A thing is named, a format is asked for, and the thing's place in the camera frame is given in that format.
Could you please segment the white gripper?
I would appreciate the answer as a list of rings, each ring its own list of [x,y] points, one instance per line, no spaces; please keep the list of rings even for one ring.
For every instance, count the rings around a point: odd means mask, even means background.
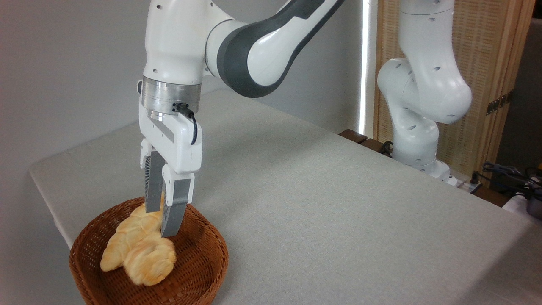
[[[138,115],[141,133],[145,137],[141,143],[145,210],[147,213],[160,211],[163,190],[161,236],[172,237],[178,234],[186,206],[192,203],[193,172],[201,168],[202,161],[202,128],[197,124],[196,142],[191,144],[194,122],[186,116],[167,114],[159,121],[149,118],[146,108],[138,108]]]

